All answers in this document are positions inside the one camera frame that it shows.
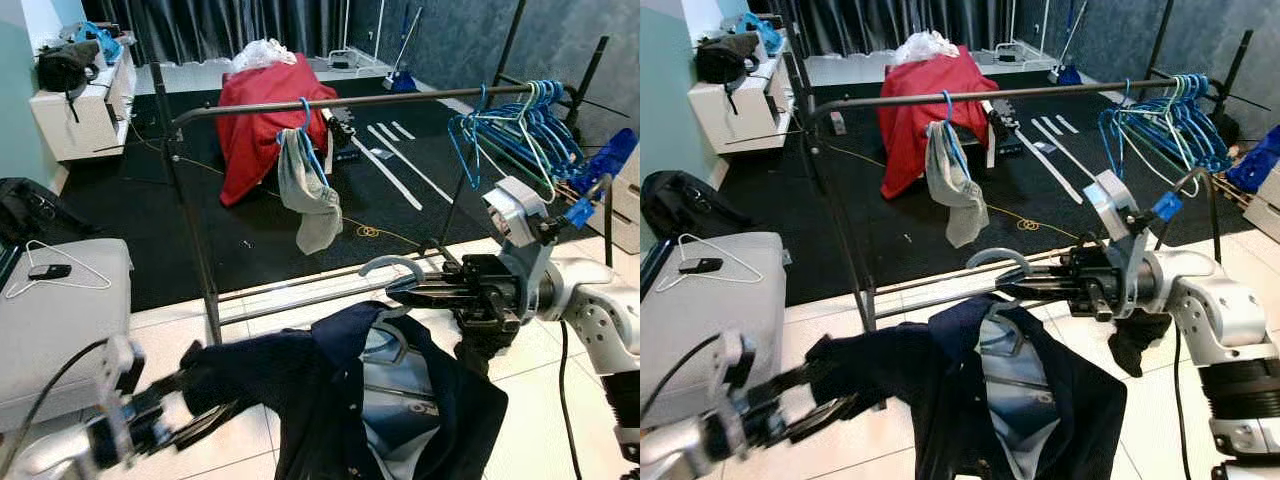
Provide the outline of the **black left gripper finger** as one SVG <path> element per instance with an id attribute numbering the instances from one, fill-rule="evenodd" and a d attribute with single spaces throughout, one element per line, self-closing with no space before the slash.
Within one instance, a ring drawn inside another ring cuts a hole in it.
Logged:
<path id="1" fill-rule="evenodd" d="M 180 370 L 168 376 L 174 393 L 187 406 L 221 406 L 236 401 L 236 389 L 221 375 L 205 367 Z"/>
<path id="2" fill-rule="evenodd" d="M 214 434 L 223 424 L 230 421 L 246 410 L 243 401 L 219 404 L 196 416 L 191 422 L 174 431 L 173 445 L 193 445 Z"/>
<path id="3" fill-rule="evenodd" d="M 780 397 L 829 403 L 855 398 L 856 383 L 850 383 L 849 369 L 836 362 L 814 362 L 791 367 L 780 375 Z"/>
<path id="4" fill-rule="evenodd" d="M 827 404 L 804 415 L 797 421 L 791 422 L 788 425 L 788 440 L 803 442 L 835 422 L 854 419 L 861 411 L 863 407 L 859 406 L 859 396 L 832 399 Z"/>

